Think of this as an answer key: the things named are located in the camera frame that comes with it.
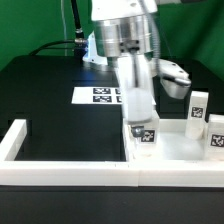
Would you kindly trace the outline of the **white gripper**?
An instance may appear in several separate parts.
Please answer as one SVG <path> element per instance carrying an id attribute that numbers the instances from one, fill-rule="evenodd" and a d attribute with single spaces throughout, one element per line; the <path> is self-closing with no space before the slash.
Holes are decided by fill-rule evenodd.
<path id="1" fill-rule="evenodd" d="M 122 112 L 127 122 L 149 122 L 154 110 L 152 78 L 158 76 L 167 94 L 183 99 L 190 86 L 189 74 L 176 63 L 163 59 L 148 60 L 145 55 L 125 55 L 117 59 L 116 75 L 121 91 Z M 143 137 L 142 125 L 132 126 L 134 138 Z"/>

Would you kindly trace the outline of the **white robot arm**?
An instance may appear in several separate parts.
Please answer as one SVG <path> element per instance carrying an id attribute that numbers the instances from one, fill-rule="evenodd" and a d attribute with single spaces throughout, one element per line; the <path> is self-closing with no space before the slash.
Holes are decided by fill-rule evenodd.
<path id="1" fill-rule="evenodd" d="M 176 99 L 186 96 L 191 81 L 178 65 L 160 58 L 160 38 L 154 15 L 160 4 L 181 0 L 91 0 L 93 36 L 88 52 L 97 65 L 111 66 L 121 91 L 122 114 L 135 138 L 142 137 L 152 121 L 157 76 Z"/>

